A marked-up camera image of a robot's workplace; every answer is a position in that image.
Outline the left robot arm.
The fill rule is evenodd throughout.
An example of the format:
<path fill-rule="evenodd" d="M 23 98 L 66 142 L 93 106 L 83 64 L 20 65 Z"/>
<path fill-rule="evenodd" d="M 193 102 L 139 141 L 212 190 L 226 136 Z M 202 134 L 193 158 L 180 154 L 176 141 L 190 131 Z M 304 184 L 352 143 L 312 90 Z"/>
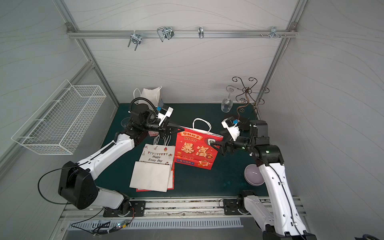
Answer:
<path fill-rule="evenodd" d="M 167 137 L 184 131 L 181 126 L 170 122 L 173 111 L 167 105 L 156 107 L 146 98 L 133 99 L 123 131 L 116 133 L 108 145 L 89 157 L 76 163 L 69 161 L 59 169 L 58 194 L 67 205 L 72 204 L 79 210 L 99 206 L 121 214 L 128 212 L 130 198 L 127 195 L 98 187 L 95 181 L 118 158 L 141 144 L 149 132 Z"/>

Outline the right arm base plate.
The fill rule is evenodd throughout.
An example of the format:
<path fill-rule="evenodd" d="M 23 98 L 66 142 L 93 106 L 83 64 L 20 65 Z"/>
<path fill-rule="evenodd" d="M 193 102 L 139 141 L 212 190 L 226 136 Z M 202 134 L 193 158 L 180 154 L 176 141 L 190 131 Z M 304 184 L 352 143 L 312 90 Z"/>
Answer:
<path fill-rule="evenodd" d="M 248 212 L 241 210 L 238 206 L 238 202 L 235 199 L 223 199 L 222 208 L 224 209 L 224 215 L 226 216 L 240 216 L 240 215 L 249 215 Z"/>

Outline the red paper bag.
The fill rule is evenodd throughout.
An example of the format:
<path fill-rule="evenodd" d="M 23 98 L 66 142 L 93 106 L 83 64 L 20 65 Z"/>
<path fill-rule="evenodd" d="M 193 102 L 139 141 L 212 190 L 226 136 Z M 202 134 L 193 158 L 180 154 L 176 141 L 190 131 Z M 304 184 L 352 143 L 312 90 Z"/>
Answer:
<path fill-rule="evenodd" d="M 168 181 L 168 188 L 167 190 L 173 190 L 174 187 L 174 182 L 175 182 L 175 164 L 172 165 L 171 167 L 171 173 Z M 150 192 L 151 190 L 145 190 L 145 189 L 136 189 L 136 192 Z"/>
<path fill-rule="evenodd" d="M 209 129 L 200 130 L 195 127 L 197 121 L 205 123 Z M 218 151 L 211 144 L 223 140 L 223 136 L 211 132 L 212 125 L 201 118 L 194 119 L 192 127 L 184 127 L 177 133 L 174 161 L 179 164 L 211 170 Z"/>

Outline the white paper bag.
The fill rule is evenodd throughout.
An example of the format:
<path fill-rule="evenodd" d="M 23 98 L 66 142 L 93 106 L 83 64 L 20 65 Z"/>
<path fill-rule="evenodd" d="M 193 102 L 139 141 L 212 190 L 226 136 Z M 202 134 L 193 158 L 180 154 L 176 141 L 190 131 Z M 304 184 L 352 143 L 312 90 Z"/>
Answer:
<path fill-rule="evenodd" d="M 169 145 L 170 138 L 156 136 L 152 144 L 145 144 L 139 161 L 135 163 L 130 188 L 166 193 L 171 167 L 175 158 L 175 147 Z"/>

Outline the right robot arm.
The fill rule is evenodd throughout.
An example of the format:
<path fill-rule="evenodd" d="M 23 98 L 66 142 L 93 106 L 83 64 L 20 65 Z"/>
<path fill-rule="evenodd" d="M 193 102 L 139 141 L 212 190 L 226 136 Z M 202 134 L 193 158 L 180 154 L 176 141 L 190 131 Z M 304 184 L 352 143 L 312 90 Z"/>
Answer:
<path fill-rule="evenodd" d="M 211 146 L 221 155 L 242 150 L 256 162 L 266 184 L 272 210 L 263 205 L 251 191 L 244 191 L 238 209 L 249 213 L 263 232 L 264 240 L 315 240 L 302 221 L 286 177 L 286 168 L 280 148 L 270 143 L 266 121 L 250 122 L 250 133 L 242 137 L 240 122 L 233 117 L 222 121 L 225 138 Z"/>

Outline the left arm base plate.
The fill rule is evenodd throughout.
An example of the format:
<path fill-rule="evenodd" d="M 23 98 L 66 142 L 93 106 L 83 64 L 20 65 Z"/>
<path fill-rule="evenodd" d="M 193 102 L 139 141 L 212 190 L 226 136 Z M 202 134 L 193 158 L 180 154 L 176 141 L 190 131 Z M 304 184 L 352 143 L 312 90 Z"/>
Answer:
<path fill-rule="evenodd" d="M 145 201 L 123 201 L 117 209 L 105 208 L 104 218 L 143 217 L 146 207 Z"/>

